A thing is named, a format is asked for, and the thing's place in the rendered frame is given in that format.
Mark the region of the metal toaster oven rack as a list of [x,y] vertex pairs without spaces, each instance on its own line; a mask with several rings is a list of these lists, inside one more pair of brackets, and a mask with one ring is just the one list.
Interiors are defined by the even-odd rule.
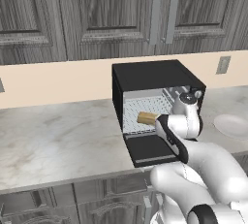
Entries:
[[149,133],[155,130],[153,125],[137,123],[140,112],[169,114],[174,100],[171,97],[154,96],[127,99],[123,109],[123,133],[139,134]]

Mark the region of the brown baguette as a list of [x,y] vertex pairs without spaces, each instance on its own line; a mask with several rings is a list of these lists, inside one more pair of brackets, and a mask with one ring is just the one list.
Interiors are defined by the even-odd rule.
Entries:
[[155,121],[158,117],[157,113],[152,112],[139,112],[137,123],[146,125],[155,125]]

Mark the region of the black toaster oven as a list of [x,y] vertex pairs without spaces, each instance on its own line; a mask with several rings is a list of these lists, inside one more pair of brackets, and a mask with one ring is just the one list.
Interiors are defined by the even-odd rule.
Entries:
[[112,102],[122,133],[123,109],[127,99],[164,95],[175,101],[180,93],[194,94],[200,90],[202,96],[197,100],[198,112],[201,111],[206,85],[179,60],[113,64],[111,76]]

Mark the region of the black toaster oven door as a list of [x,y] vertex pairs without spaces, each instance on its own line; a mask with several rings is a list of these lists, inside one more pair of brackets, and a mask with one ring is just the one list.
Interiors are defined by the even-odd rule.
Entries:
[[157,135],[125,135],[124,141],[135,168],[177,161],[166,142]]

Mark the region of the grey wood base cupboard door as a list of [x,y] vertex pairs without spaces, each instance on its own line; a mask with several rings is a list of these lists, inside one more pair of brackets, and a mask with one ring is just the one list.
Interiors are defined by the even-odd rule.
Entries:
[[74,184],[80,224],[144,224],[149,172]]
[[0,224],[79,224],[73,185],[0,195]]

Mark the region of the white plate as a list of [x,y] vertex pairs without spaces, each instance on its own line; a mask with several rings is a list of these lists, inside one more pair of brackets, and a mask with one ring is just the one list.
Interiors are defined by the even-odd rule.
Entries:
[[248,120],[233,114],[220,114],[214,118],[214,127],[223,135],[248,140]]

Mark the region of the grey wood wall cupboard door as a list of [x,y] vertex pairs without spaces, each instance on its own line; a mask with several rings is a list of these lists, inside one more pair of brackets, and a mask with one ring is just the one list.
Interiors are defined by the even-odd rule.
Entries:
[[70,61],[149,56],[153,0],[60,0]]
[[59,0],[0,0],[0,65],[66,59]]
[[248,0],[178,0],[173,42],[166,43],[171,0],[161,0],[160,55],[248,49]]

